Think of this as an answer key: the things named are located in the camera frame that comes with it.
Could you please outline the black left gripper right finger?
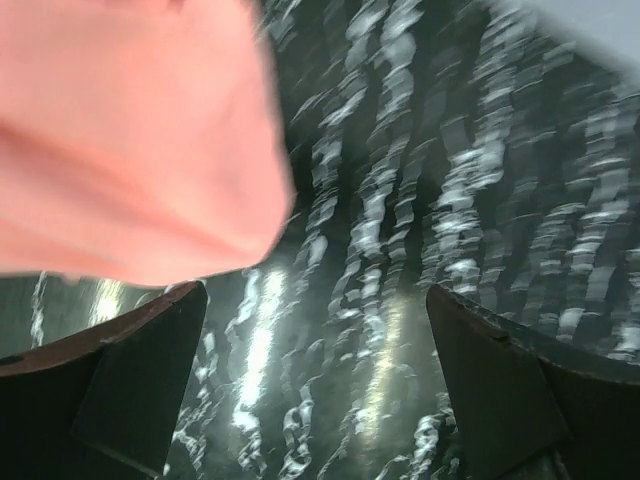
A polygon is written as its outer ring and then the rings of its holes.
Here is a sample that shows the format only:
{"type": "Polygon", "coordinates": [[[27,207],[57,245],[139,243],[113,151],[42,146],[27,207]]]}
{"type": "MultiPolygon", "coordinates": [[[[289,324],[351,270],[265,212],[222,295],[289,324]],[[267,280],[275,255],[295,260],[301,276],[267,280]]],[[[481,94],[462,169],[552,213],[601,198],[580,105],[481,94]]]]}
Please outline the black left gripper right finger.
{"type": "Polygon", "coordinates": [[[426,295],[475,479],[636,479],[639,368],[531,330],[441,285],[426,295]]]}

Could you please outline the salmon orange t-shirt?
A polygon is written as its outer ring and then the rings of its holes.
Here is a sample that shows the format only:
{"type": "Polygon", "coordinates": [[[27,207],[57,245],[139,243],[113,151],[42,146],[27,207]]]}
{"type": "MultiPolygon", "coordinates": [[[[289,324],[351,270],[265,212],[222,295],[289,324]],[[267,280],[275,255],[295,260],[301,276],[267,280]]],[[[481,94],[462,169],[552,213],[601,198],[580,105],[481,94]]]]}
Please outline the salmon orange t-shirt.
{"type": "Polygon", "coordinates": [[[1,271],[164,286],[258,264],[293,207],[256,1],[1,5],[1,271]]]}

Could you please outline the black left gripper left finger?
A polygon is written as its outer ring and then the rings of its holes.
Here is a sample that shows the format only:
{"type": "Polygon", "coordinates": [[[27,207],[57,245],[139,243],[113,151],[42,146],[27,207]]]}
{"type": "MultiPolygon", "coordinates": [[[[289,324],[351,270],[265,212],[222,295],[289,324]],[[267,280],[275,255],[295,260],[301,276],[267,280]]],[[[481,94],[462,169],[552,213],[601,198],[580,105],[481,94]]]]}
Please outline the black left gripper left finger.
{"type": "Polygon", "coordinates": [[[208,296],[189,282],[1,360],[4,479],[162,475],[208,296]]]}

